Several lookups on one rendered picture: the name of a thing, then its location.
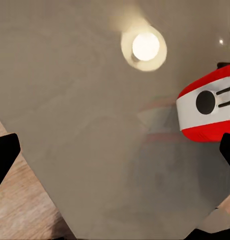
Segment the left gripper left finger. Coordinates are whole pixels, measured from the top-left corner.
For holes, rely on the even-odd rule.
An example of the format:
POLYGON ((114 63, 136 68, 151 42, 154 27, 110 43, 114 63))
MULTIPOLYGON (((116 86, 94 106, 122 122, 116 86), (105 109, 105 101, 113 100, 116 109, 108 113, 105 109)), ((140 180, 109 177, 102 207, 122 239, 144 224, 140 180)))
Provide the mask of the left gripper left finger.
POLYGON ((21 151, 16 133, 0 136, 0 184, 21 151))

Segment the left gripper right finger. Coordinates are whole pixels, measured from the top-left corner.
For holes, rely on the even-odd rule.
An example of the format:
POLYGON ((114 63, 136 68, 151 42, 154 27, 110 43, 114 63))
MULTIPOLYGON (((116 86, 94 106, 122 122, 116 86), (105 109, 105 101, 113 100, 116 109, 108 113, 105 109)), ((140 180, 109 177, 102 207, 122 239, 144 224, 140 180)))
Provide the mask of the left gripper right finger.
POLYGON ((220 152, 230 165, 230 133, 224 133, 220 142, 220 152))

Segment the radio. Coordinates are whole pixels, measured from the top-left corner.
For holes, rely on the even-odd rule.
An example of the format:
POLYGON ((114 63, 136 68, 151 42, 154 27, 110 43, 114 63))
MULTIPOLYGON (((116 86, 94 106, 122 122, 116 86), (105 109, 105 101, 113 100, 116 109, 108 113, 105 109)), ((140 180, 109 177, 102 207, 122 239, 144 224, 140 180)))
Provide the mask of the radio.
POLYGON ((221 142, 230 134, 230 62, 188 85, 176 100, 180 131, 195 142, 221 142))

